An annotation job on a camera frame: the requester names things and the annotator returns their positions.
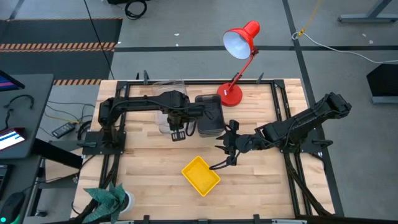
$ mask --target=green plant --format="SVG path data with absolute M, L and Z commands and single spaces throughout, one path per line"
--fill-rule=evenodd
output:
M 116 188 L 112 183 L 109 185 L 109 191 L 105 189 L 84 189 L 90 196 L 99 203 L 98 208 L 87 215 L 83 220 L 83 223 L 92 222 L 101 217 L 111 216 L 111 223 L 114 224 L 118 218 L 120 212 L 125 208 L 124 200 L 126 198 L 126 192 L 122 185 Z

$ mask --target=gray floor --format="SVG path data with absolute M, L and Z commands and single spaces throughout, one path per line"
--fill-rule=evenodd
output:
M 124 17 L 123 10 L 106 1 L 87 0 L 93 17 Z M 289 0 L 297 29 L 310 17 L 316 0 Z M 324 0 L 307 34 L 315 40 L 334 46 L 398 45 L 396 24 L 340 24 L 340 14 L 365 13 L 377 0 Z M 17 0 L 0 1 L 0 19 L 7 19 Z M 398 12 L 393 1 L 386 13 Z M 25 0 L 17 18 L 82 18 L 88 17 L 82 0 Z M 279 0 L 151 0 L 147 14 L 137 21 L 123 20 L 118 47 L 170 47 L 222 45 L 222 33 L 255 19 L 261 31 L 258 45 L 292 45 L 282 1 Z M 311 46 L 305 37 L 303 46 Z M 360 52 L 374 60 L 398 59 L 397 51 Z M 347 217 L 398 220 L 398 154 L 395 130 L 398 126 L 396 105 L 375 106 L 370 102 L 366 75 L 376 64 L 353 55 L 335 52 L 304 52 L 308 75 L 315 98 L 325 93 L 341 93 L 353 105 L 350 115 L 342 120 L 328 121 L 324 130 L 335 143 L 330 147 L 331 160 L 341 201 Z M 244 61 L 225 51 L 206 52 L 117 52 L 112 62 L 116 78 L 135 78 L 146 69 L 155 78 L 228 78 Z M 260 51 L 244 77 L 301 78 L 294 51 Z M 94 103 L 97 86 L 55 86 L 50 99 L 58 102 Z M 51 105 L 75 116 L 82 106 Z M 53 116 L 73 119 L 48 110 Z M 63 124 L 44 117 L 42 127 L 51 131 Z M 39 138 L 51 137 L 39 131 Z M 65 139 L 74 139 L 75 134 Z M 46 218 L 30 218 L 26 223 L 65 220 L 70 214 L 74 189 L 63 191 L 65 198 L 53 200 L 58 190 L 47 190 L 39 207 L 49 211 Z

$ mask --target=black container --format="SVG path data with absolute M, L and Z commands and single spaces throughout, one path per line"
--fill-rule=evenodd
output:
M 221 106 L 221 97 L 218 94 L 199 95 L 196 103 L 204 103 L 208 116 L 198 119 L 197 126 L 200 137 L 218 136 L 224 131 L 224 115 Z

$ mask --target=lamp arm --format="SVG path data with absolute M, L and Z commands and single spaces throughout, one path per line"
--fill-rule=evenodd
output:
M 242 68 L 242 70 L 239 72 L 239 74 L 234 78 L 234 80 L 232 81 L 232 83 L 229 85 L 228 89 L 226 91 L 230 91 L 232 89 L 232 87 L 236 84 L 236 82 L 242 78 L 242 74 L 243 72 L 247 69 L 247 67 L 250 65 L 250 63 L 253 61 L 254 56 L 256 56 L 259 53 L 257 48 L 254 48 L 253 51 L 250 54 L 250 59 L 248 60 L 248 62 L 246 62 L 246 64 L 244 65 L 244 67 Z

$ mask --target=lamp base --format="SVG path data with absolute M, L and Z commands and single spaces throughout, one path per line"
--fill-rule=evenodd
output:
M 224 83 L 217 90 L 217 94 L 221 96 L 221 103 L 224 106 L 236 106 L 243 97 L 242 90 L 238 85 L 234 85 L 229 91 L 226 91 L 230 85 L 230 83 Z

